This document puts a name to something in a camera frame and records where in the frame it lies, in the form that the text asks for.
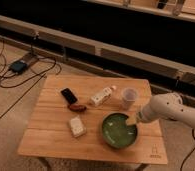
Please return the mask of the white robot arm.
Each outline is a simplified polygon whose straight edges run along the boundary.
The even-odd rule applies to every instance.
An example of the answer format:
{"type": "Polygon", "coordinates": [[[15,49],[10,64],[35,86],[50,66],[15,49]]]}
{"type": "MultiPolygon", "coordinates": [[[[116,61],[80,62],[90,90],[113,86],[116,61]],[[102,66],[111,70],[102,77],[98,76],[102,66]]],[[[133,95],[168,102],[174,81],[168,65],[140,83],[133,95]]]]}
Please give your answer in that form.
{"type": "Polygon", "coordinates": [[[185,106],[177,93],[154,95],[127,120],[127,125],[150,123],[159,118],[172,118],[195,129],[195,108],[185,106]]]}

